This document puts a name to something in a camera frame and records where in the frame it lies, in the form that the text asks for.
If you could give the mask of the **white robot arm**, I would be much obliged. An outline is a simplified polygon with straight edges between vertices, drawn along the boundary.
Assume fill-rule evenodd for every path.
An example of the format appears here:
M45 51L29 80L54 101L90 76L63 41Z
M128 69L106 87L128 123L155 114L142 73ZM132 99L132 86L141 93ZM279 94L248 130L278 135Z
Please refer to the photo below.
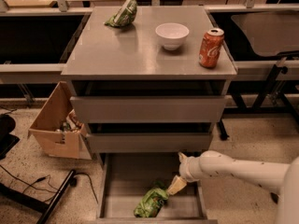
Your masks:
M299 224L299 158L288 163L245 161L208 150L199 157L178 154L179 175L167 189L175 195L188 183L213 176L232 176L278 196L275 224Z

